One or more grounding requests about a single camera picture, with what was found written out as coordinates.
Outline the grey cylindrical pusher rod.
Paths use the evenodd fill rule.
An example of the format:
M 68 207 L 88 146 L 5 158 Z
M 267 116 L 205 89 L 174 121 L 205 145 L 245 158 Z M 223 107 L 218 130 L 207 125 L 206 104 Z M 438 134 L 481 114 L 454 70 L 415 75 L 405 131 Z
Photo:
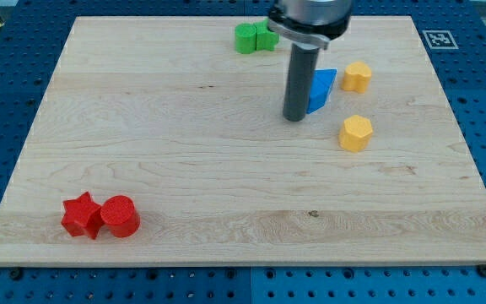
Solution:
M 291 46 L 287 83 L 283 101 L 283 116 L 299 122 L 306 116 L 319 49 L 293 43 Z

